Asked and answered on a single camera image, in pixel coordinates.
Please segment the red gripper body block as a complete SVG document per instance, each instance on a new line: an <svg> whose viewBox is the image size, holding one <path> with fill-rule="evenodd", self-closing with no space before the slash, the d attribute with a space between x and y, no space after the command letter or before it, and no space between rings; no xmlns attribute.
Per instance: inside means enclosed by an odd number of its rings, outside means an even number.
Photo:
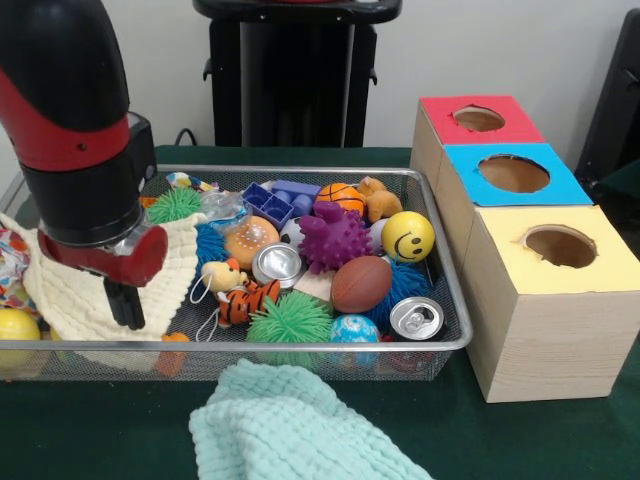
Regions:
<svg viewBox="0 0 640 480"><path fill-rule="evenodd" d="M146 286L158 274L168 252L168 235L160 226L140 225L111 246L71 247L38 232L41 252L59 264L101 275L113 282Z"/></svg>

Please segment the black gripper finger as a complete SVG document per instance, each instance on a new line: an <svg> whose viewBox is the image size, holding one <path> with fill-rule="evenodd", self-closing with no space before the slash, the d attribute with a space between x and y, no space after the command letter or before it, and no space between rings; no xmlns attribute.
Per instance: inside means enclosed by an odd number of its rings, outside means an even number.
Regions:
<svg viewBox="0 0 640 480"><path fill-rule="evenodd" d="M120 326L126 326L126 315L124 311L123 287L124 285L110 278L103 279L103 286L114 320Z"/></svg>
<svg viewBox="0 0 640 480"><path fill-rule="evenodd" d="M145 327L144 312L140 303L138 289L131 285L122 285L124 319L131 330Z"/></svg>

